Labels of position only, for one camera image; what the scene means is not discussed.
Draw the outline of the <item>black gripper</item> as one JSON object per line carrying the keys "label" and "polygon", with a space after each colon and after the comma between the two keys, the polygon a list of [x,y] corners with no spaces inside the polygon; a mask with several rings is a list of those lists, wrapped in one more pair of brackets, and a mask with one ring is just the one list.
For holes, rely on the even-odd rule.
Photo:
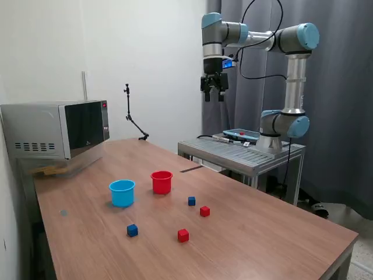
{"label": "black gripper", "polygon": [[228,75],[222,73],[222,58],[205,58],[203,60],[204,76],[200,78],[200,91],[204,94],[205,101],[210,101],[210,76],[216,77],[216,87],[218,90],[218,101],[224,101],[224,92],[228,89]]}

